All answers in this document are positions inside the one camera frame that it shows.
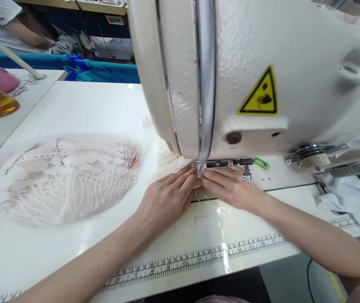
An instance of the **person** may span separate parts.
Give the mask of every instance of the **person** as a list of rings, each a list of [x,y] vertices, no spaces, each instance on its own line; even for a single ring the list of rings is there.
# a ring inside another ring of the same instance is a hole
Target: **person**
[[[0,42],[14,53],[74,54],[92,58],[82,44],[80,34],[72,30],[63,32],[57,41],[29,30],[17,16],[22,8],[13,0],[0,0]]]
[[[187,211],[198,182],[195,172],[195,168],[186,167],[153,182],[139,208],[120,227],[13,303],[89,301],[122,265]],[[239,167],[205,169],[199,182],[223,202],[269,222],[315,262],[340,276],[350,295],[348,303],[360,302],[360,242],[354,237],[268,195],[253,182],[244,182]],[[224,300],[242,302],[233,298],[202,299],[205,303]]]

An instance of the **green clip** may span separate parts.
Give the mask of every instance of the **green clip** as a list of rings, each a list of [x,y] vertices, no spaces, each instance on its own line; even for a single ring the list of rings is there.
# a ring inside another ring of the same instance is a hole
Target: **green clip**
[[[264,169],[270,168],[270,164],[265,162],[263,159],[260,159],[259,157],[256,157],[256,160],[254,163],[256,163],[258,166],[260,166],[261,168],[264,168]]]

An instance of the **white sewing machine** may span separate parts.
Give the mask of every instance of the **white sewing machine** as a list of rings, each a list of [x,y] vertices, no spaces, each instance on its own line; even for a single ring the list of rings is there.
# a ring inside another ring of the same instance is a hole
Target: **white sewing machine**
[[[172,151],[246,168],[282,154],[311,172],[360,162],[360,151],[327,156],[360,134],[360,28],[343,13],[309,0],[128,7],[148,107]]]

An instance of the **ruler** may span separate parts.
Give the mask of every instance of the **ruler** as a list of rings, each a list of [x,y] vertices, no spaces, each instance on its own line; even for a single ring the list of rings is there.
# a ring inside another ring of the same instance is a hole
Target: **ruler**
[[[328,220],[328,222],[339,228],[357,224],[357,221],[349,214],[333,218]],[[227,259],[237,259],[289,244],[291,242],[281,233],[275,232],[175,256],[167,256],[158,260],[127,265],[112,276],[98,290],[97,294],[222,263],[224,254],[227,254]],[[10,302],[23,291],[20,290],[0,295],[0,303]]]

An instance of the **yellow warning triangle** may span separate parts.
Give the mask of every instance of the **yellow warning triangle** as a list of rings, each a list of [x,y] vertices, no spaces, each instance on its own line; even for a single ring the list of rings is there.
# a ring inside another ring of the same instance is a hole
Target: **yellow warning triangle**
[[[277,113],[277,87],[274,69],[270,65],[240,106],[238,114],[275,116]]]

